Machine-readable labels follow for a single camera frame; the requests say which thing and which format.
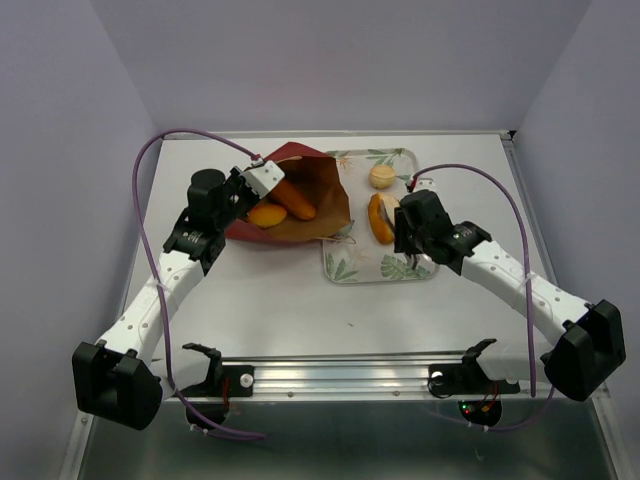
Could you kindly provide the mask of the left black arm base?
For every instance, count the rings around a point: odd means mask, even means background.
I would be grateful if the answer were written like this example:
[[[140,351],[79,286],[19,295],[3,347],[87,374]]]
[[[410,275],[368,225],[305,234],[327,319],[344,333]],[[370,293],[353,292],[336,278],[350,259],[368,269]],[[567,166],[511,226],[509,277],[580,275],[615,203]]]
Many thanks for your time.
[[[194,408],[208,420],[223,424],[231,409],[231,400],[253,396],[255,368],[252,365],[210,367],[206,377],[181,389]]]

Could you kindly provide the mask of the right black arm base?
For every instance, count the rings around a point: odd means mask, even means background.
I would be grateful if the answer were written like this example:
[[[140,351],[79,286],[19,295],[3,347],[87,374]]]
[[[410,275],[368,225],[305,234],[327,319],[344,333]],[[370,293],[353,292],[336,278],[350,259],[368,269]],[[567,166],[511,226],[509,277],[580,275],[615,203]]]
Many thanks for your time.
[[[521,392],[518,383],[489,380],[476,365],[442,364],[430,370],[429,393],[438,399],[461,396],[458,409],[463,419],[472,425],[495,427],[501,419],[502,395]]]

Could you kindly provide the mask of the red brown paper bag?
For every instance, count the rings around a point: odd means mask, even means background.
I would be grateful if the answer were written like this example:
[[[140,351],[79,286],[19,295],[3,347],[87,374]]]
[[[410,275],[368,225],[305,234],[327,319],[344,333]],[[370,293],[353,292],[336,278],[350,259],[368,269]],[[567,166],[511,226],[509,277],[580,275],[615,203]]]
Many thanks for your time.
[[[349,197],[333,156],[288,142],[267,158],[285,177],[247,217],[228,228],[228,239],[305,243],[329,238],[351,223]]]

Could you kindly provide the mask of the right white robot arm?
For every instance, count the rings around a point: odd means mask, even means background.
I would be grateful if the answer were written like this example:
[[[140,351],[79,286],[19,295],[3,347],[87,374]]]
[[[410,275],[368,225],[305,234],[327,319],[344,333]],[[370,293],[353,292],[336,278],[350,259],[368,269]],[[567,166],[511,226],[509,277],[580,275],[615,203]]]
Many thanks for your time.
[[[486,339],[469,348],[460,366],[463,384],[482,390],[493,381],[531,380],[565,397],[588,399],[626,359],[619,309],[569,294],[508,254],[476,224],[455,224],[438,195],[406,195],[394,211],[394,249],[415,268],[419,257],[449,268],[491,292],[541,333],[525,346]]]

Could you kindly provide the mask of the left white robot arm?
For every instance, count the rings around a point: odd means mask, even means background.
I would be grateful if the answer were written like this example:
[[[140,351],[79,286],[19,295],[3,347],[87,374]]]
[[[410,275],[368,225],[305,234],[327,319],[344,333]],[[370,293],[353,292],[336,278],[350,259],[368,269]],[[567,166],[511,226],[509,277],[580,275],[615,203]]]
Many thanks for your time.
[[[259,201],[244,173],[233,168],[194,173],[181,212],[150,279],[122,316],[94,343],[72,355],[78,408],[142,430],[171,391],[151,370],[164,322],[208,274],[225,247],[225,231]]]

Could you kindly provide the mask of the round pale bread roll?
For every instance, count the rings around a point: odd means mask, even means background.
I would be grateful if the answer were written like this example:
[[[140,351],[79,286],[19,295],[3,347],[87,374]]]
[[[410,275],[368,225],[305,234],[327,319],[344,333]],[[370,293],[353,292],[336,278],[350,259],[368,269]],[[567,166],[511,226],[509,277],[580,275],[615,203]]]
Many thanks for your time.
[[[379,190],[390,188],[396,180],[396,172],[390,165],[375,165],[368,174],[369,184]]]

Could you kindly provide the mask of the long orange baguette bread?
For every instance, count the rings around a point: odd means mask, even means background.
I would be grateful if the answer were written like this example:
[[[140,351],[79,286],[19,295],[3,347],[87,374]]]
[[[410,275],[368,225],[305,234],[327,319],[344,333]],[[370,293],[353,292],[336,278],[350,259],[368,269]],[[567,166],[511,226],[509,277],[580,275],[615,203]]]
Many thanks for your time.
[[[302,221],[310,221],[316,217],[316,208],[291,182],[283,179],[269,197],[272,201],[284,207],[287,212]]]

